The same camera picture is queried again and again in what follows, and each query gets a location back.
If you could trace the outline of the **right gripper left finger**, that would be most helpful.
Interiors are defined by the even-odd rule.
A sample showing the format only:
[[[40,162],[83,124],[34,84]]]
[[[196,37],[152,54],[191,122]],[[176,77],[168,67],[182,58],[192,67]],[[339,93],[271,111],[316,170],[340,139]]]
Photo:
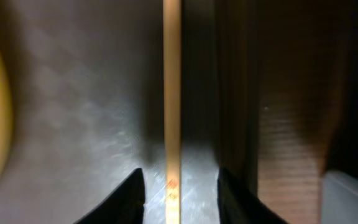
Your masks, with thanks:
[[[144,205],[144,175],[137,168],[75,224],[143,224]]]

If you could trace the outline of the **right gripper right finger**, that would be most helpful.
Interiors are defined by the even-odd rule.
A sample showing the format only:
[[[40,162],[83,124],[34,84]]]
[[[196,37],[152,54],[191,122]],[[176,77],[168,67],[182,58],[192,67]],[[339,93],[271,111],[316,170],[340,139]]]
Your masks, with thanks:
[[[226,168],[219,169],[217,187],[220,224],[287,224]]]

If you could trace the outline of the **wooden chopstick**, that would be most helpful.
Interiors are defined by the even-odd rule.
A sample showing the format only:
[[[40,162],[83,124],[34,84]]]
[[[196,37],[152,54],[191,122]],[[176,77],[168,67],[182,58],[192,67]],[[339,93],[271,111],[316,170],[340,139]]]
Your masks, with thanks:
[[[163,0],[165,219],[180,224],[181,186],[181,0]]]

